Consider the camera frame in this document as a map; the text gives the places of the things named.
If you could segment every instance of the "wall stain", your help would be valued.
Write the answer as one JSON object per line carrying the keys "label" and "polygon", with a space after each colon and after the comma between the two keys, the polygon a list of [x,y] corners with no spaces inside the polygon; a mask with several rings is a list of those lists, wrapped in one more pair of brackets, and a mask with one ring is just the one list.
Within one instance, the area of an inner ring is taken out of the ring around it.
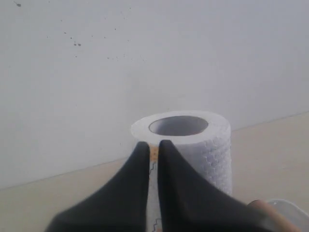
{"label": "wall stain", "polygon": [[20,3],[17,3],[16,1],[14,1],[14,3],[16,4],[16,6],[21,7]]}

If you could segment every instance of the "white toilet paper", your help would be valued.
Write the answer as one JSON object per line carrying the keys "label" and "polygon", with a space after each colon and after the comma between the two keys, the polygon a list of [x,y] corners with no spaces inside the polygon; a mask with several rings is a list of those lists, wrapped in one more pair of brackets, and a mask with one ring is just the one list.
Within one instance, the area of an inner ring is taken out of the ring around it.
{"label": "white toilet paper", "polygon": [[161,140],[171,140],[200,175],[232,194],[231,127],[224,117],[204,111],[167,112],[142,118],[132,125],[131,133],[151,147],[147,231],[162,231],[157,191],[157,147]]}

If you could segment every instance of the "clear plastic container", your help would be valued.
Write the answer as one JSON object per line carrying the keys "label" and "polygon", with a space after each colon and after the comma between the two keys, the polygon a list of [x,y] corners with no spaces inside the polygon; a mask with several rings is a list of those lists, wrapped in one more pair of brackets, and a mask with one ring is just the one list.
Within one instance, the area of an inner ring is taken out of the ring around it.
{"label": "clear plastic container", "polygon": [[297,205],[283,199],[271,199],[266,201],[273,206],[281,215],[285,216],[291,223],[301,231],[309,231],[309,215]]}

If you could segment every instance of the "beige floor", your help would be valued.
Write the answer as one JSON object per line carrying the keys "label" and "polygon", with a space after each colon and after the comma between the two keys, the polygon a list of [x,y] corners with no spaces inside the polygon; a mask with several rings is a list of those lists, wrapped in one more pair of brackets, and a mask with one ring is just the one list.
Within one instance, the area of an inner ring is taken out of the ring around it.
{"label": "beige floor", "polygon": [[[283,198],[309,212],[309,113],[232,132],[233,195]],[[42,232],[53,215],[106,183],[125,160],[0,190],[0,232]]]}

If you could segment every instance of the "toilet paper hole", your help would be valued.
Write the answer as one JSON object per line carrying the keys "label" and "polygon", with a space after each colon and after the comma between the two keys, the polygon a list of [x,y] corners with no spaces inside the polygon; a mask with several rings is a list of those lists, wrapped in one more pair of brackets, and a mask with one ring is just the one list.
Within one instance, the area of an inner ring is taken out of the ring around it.
{"label": "toilet paper hole", "polygon": [[149,125],[152,133],[165,136],[188,136],[199,134],[208,122],[196,116],[172,116],[159,119]]}

